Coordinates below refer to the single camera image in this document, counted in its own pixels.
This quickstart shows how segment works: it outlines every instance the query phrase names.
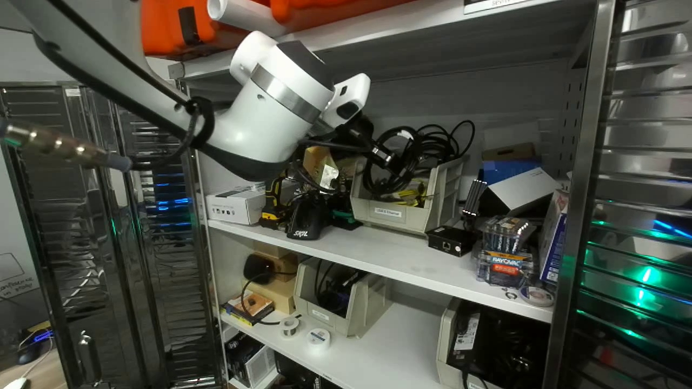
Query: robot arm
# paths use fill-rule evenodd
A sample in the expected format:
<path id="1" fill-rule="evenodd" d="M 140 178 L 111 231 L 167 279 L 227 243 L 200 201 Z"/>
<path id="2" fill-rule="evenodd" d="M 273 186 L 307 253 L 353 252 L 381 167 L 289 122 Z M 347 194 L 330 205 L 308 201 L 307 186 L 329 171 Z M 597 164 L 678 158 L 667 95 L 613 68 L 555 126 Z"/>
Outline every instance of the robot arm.
<path id="1" fill-rule="evenodd" d="M 122 55 L 64 0 L 11 3 L 31 23 L 38 51 L 75 80 L 177 138 L 195 132 L 193 147 L 251 182 L 277 176 L 318 122 L 350 122 L 370 93 L 365 73 L 330 85 L 324 64 L 302 44 L 251 32 L 229 65 L 241 92 L 214 114 L 153 75 L 140 51 Z M 202 122 L 191 128 L 195 110 Z"/>

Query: white shelf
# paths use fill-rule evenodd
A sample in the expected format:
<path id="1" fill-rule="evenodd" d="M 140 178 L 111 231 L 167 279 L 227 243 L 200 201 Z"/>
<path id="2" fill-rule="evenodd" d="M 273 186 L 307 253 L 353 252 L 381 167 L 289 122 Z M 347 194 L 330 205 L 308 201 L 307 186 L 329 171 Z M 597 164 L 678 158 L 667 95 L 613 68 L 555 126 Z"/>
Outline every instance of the white shelf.
<path id="1" fill-rule="evenodd" d="M 293 32 L 308 51 L 332 51 L 341 45 L 378 41 L 387 38 L 408 35 L 426 29 L 463 25 L 470 19 L 513 14 L 529 6 L 553 4 L 558 0 L 515 0 L 513 4 L 490 6 L 466 14 L 463 0 L 417 0 L 399 6 L 347 17 L 326 27 Z"/>
<path id="2" fill-rule="evenodd" d="M 241 227 L 209 221 L 209 227 L 237 238 L 280 246 L 347 268 L 365 270 L 401 284 L 411 284 L 470 302 L 494 308 L 538 323 L 552 323 L 553 309 L 510 300 L 503 290 L 476 279 L 471 256 L 453 258 L 427 249 L 424 238 L 392 234 L 371 227 L 354 231 L 326 229 L 320 241 L 289 241 L 282 231 Z"/>
<path id="3" fill-rule="evenodd" d="M 437 389 L 435 346 L 438 316 L 392 305 L 362 338 L 337 338 L 322 353 L 307 349 L 305 321 L 293 338 L 277 327 L 249 327 L 232 316 L 223 321 L 278 354 L 305 366 L 345 389 Z"/>

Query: black box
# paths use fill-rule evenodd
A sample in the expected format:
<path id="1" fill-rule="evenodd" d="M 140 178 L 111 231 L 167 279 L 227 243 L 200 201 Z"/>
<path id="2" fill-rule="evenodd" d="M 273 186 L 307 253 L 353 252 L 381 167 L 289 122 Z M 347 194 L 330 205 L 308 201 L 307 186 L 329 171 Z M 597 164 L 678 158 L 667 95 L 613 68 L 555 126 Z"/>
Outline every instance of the black box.
<path id="1" fill-rule="evenodd" d="M 459 258 L 470 253 L 477 241 L 477 234 L 470 229 L 455 229 L 446 226 L 430 229 L 426 236 L 430 249 L 446 252 Z"/>

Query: shelf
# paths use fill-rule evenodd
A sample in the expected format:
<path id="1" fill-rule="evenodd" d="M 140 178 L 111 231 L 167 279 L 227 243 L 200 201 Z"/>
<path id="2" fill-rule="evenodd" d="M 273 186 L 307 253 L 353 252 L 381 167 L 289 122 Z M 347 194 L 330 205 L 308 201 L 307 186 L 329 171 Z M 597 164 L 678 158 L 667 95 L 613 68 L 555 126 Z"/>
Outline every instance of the shelf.
<path id="1" fill-rule="evenodd" d="M 570 57 L 588 19 L 588 0 L 516 0 L 466 14 L 461 0 L 417 0 L 326 27 L 301 30 L 299 40 L 332 71 L 378 71 L 430 64 L 506 65 Z M 195 59 L 183 79 L 232 83 L 234 52 Z"/>
<path id="2" fill-rule="evenodd" d="M 332 51 L 353 44 L 408 35 L 426 29 L 438 29 L 450 25 L 463 25 L 470 19 L 513 14 L 552 3 L 555 0 L 515 0 L 513 4 L 490 6 L 473 14 L 466 14 L 461 0 L 406 3 L 377 14 L 365 14 L 358 17 L 301 30 L 291 38 L 302 41 L 311 51 Z"/>
<path id="3" fill-rule="evenodd" d="M 282 338 L 277 327 L 249 327 L 227 313 L 223 321 L 345 389 L 441 388 L 435 373 L 438 316 L 406 305 L 394 302 L 362 338 L 332 336 L 330 346 L 322 353 L 307 349 L 311 327 L 305 321 L 293 338 Z"/>
<path id="4" fill-rule="evenodd" d="M 538 323 L 552 323 L 553 316 L 553 309 L 550 308 L 510 300 L 503 296 L 501 288 L 477 282 L 471 256 L 453 258 L 432 252 L 424 238 L 358 227 L 354 231 L 326 229 L 320 241 L 289 241 L 282 231 L 227 226 L 218 221 L 209 221 L 209 229 L 365 270 Z"/>

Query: orange container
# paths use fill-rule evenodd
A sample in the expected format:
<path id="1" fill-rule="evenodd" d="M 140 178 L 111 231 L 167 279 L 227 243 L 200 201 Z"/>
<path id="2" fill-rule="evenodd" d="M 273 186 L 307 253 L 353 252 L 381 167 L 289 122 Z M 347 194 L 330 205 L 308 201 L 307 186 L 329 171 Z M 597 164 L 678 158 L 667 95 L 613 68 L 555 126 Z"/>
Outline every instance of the orange container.
<path id="1" fill-rule="evenodd" d="M 247 32 L 208 17 L 208 0 L 140 0 L 146 57 L 193 59 L 235 47 Z"/>
<path id="2" fill-rule="evenodd" d="M 289 32 L 381 11 L 411 0 L 254 0 Z M 146 57 L 195 59 L 234 51 L 247 30 L 215 25 L 208 0 L 140 0 L 140 40 Z"/>

